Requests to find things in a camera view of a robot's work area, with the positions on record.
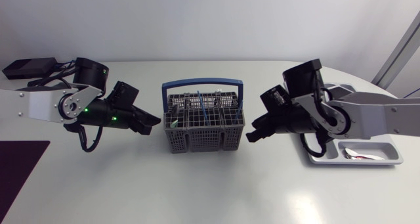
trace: white tray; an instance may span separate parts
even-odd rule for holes
[[[314,133],[305,134],[305,138],[309,148],[314,151],[321,150]],[[349,148],[361,154],[372,154],[380,156],[385,160],[348,159],[344,151],[345,148]],[[312,155],[309,155],[309,159],[315,164],[350,165],[397,165],[404,161],[389,135],[379,135],[372,137],[369,140],[334,139],[327,143],[327,152],[323,157],[316,158]]]

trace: metal spoon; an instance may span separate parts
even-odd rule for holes
[[[344,149],[346,151],[346,157],[349,159],[372,159],[372,160],[385,160],[384,158],[376,155],[370,155],[370,154],[360,154],[358,152],[355,152],[349,148]]]

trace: black cable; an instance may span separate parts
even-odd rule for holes
[[[70,65],[68,67],[66,67],[65,69],[61,70],[60,73],[58,73],[58,74],[56,74],[54,76],[49,76],[49,77],[46,77],[46,78],[42,78],[42,79],[37,79],[37,80],[30,81],[28,83],[28,87],[44,86],[47,83],[51,82],[52,80],[56,80],[58,78],[63,78],[63,77],[72,75],[72,74],[74,74],[77,71],[76,70],[77,68],[76,69],[73,69],[73,70],[71,70],[69,72],[66,72],[66,70],[69,70],[69,69],[74,68],[74,67],[75,67],[75,64],[73,64],[73,62],[70,62]]]
[[[329,89],[327,89],[326,87],[321,87],[321,90],[327,92],[330,101],[334,99],[333,93]]]
[[[58,80],[60,80],[61,82],[63,82],[66,86],[67,86],[67,88],[69,88],[69,89],[71,89],[72,88],[72,86],[65,80],[65,79],[63,79],[63,78],[60,78],[60,79],[58,79]]]
[[[98,133],[96,134],[96,138],[94,139],[92,146],[87,148],[87,146],[86,146],[87,139],[86,139],[85,128],[83,126],[81,126],[81,129],[79,130],[79,138],[80,138],[81,149],[83,149],[83,151],[92,152],[96,148],[96,146],[98,146],[100,137],[102,136],[102,129],[103,129],[102,126],[100,126],[98,128]]]
[[[44,86],[44,85],[46,85],[47,83],[51,82],[52,80],[56,80],[56,79],[59,79],[59,78],[64,78],[64,77],[66,77],[66,76],[70,76],[70,75],[72,75],[72,74],[76,73],[78,70],[79,70],[79,69],[76,67],[76,68],[74,68],[73,70],[70,70],[69,72],[60,72],[60,73],[58,73],[58,74],[57,74],[57,75],[55,75],[55,76],[51,76],[51,77],[48,77],[48,78],[45,78],[45,79],[41,80],[41,81],[38,83],[38,86]]]
[[[303,148],[312,156],[316,157],[316,158],[321,158],[322,156],[325,155],[325,153],[327,152],[327,145],[324,143],[321,146],[321,152],[315,152],[312,149],[309,148],[308,143],[306,143],[306,139],[305,139],[305,135],[304,133],[299,134],[299,137],[301,138],[301,142],[303,145]]]
[[[412,95],[413,93],[417,92],[418,90],[420,90],[420,88],[412,91],[411,93],[407,94],[403,99],[407,98],[408,96]]]
[[[320,79],[318,78],[318,75],[316,72],[314,72],[314,79],[315,81],[315,86],[316,89],[314,90],[314,104],[315,104],[315,108],[316,111],[319,113],[319,115],[321,115],[321,117],[330,125],[334,125],[335,124],[335,120],[334,118],[328,116],[327,112],[325,111],[325,109],[322,106],[322,98],[321,98],[321,86],[320,86]],[[332,98],[332,94],[331,92],[329,92],[328,96]]]

